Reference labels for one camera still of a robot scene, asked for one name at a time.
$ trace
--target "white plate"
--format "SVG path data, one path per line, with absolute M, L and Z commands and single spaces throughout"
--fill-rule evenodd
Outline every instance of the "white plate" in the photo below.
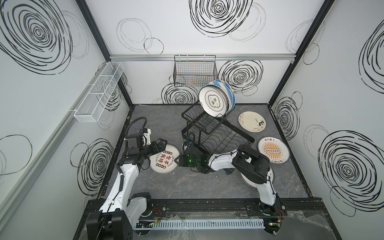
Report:
M 243 112 L 239 115 L 240 125 L 249 132 L 261 132 L 265 129 L 265 119 L 255 112 Z
M 271 169 L 269 170 L 268 172 L 268 176 L 271 177 L 271 182 L 273 183 L 273 180 L 275 179 L 275 173 L 273 172 L 273 169 L 271 167 Z M 251 187 L 254 187 L 254 188 L 257 188 L 256 186 L 256 183 L 252 182 L 251 180 L 249 180 L 247 177 L 245 177 L 243 174 L 241 174 L 241 177 L 243 178 L 243 180 Z
M 232 109 L 235 107 L 235 103 L 236 103 L 235 93 L 233 92 L 233 89 L 231 88 L 231 86 L 230 86 L 227 82 L 224 82 L 224 81 L 222 81 L 222 80 L 220 80 L 220 79 L 218 79 L 218 80 L 216 80 L 216 81 L 221 82 L 221 83 L 224 83 L 225 86 L 226 86 L 226 87 L 229 89 L 229 91 L 231 92 L 232 97 L 233 97 L 233 105 L 232 105 L 232 108 L 231 108 L 231 110 L 232 110 Z
M 161 174 L 169 173 L 177 168 L 175 159 L 180 155 L 179 150 L 167 144 L 166 150 L 149 157 L 153 171 Z
M 227 88 L 227 86 L 224 83 L 222 83 L 221 81 L 213 81 L 213 82 L 210 82 L 209 84 L 217 86 L 217 87 L 219 87 L 223 91 L 223 93 L 225 94 L 225 97 L 228 100 L 228 110 L 227 110 L 227 112 L 232 110 L 233 96 L 232 96 L 232 93 L 229 90 L 229 88 Z
M 266 155 L 271 163 L 283 164 L 290 157 L 287 146 L 275 137 L 263 137 L 258 144 L 259 152 Z
M 220 86 L 216 86 L 216 85 L 214 85 L 213 82 L 208 83 L 208 85 L 209 85 L 210 87 L 213 87 L 213 88 L 217 89 L 217 91 L 219 91 L 220 94 L 223 96 L 223 98 L 225 99 L 225 102 L 227 103 L 227 111 L 226 111 L 226 113 L 227 113 L 227 112 L 229 111 L 230 102 L 229 102 L 229 98 L 228 98 L 228 96 L 225 94 L 224 90 L 221 89 Z
M 227 112 L 227 101 L 215 87 L 204 86 L 199 92 L 199 100 L 204 111 L 213 117 L 221 117 Z

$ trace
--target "black wire dish rack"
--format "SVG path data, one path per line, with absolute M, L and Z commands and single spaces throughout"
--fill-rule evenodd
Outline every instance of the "black wire dish rack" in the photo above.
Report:
M 187 120 L 187 126 L 181 131 L 184 139 L 193 132 L 193 141 L 202 153 L 221 154 L 237 149 L 240 144 L 251 146 L 255 139 L 233 126 L 226 120 L 228 113 L 221 118 L 214 118 L 206 113 L 199 102 L 185 110 L 182 117 Z

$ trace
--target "red wire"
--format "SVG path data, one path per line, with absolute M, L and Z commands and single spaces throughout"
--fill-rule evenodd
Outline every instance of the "red wire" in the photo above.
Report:
M 152 210 L 154 210 L 154 211 L 160 213 L 160 221 L 161 221 L 161 219 L 163 218 L 163 217 L 162 217 L 162 214 L 161 214 L 161 211 L 160 211 L 159 209 L 155 208 L 155 207 L 154 207 Z
M 283 216 L 284 216 L 284 219 L 285 219 L 285 215 L 284 215 L 284 212 L 281 210 L 281 209 L 277 209 L 277 210 L 279 210 L 282 214 L 283 214 Z

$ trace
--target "stack of plates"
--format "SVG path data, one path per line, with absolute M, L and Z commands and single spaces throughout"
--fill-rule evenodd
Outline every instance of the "stack of plates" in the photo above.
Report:
M 199 92 L 200 104 L 209 115 L 222 117 L 235 107 L 235 94 L 228 83 L 216 80 Z

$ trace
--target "white wire basket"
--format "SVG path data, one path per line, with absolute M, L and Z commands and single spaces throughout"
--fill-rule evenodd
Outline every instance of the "white wire basket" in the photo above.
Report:
M 74 117 L 79 122 L 97 122 L 124 71 L 122 62 L 108 62 L 87 93 Z

